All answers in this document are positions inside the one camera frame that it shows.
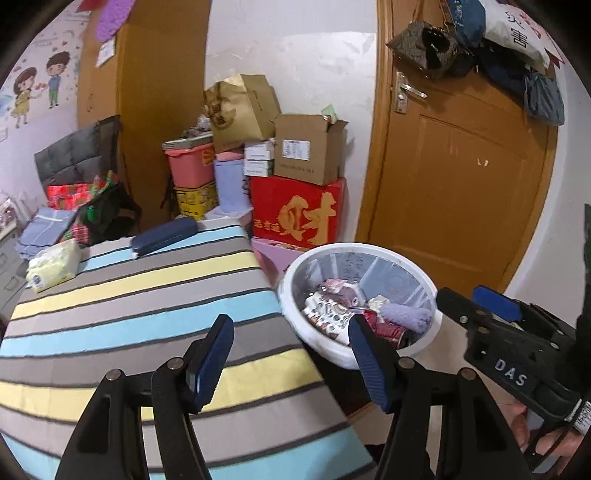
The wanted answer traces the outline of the person's right hand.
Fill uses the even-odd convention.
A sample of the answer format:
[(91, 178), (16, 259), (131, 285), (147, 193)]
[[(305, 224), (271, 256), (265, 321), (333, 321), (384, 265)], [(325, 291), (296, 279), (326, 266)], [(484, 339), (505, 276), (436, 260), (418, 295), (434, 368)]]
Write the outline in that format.
[[(511, 404), (504, 405), (503, 409), (519, 447), (521, 449), (525, 448), (530, 443), (531, 437), (527, 424), (527, 407), (514, 400)], [(539, 455), (545, 455), (561, 434), (562, 429), (559, 429), (542, 437), (536, 444), (536, 452)], [(552, 453), (553, 456), (557, 457), (556, 463), (542, 476), (542, 479), (553, 479), (560, 475), (575, 455), (583, 439), (584, 436), (578, 431), (569, 431)]]

